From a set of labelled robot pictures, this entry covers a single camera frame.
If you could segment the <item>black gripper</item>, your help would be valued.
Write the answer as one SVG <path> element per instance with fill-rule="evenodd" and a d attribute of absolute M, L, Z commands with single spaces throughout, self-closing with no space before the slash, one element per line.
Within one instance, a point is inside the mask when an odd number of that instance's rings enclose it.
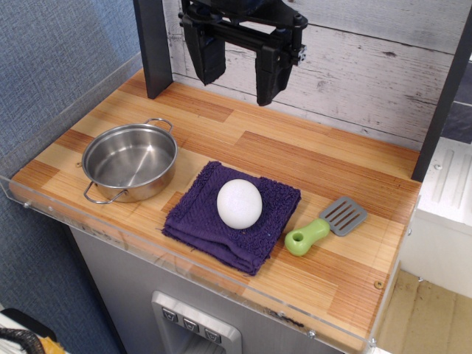
<path fill-rule="evenodd" d="M 226 71 L 226 45 L 257 53 L 257 104 L 288 85 L 292 66 L 305 59 L 308 20 L 283 1 L 183 1 L 178 14 L 198 79 L 208 85 Z"/>

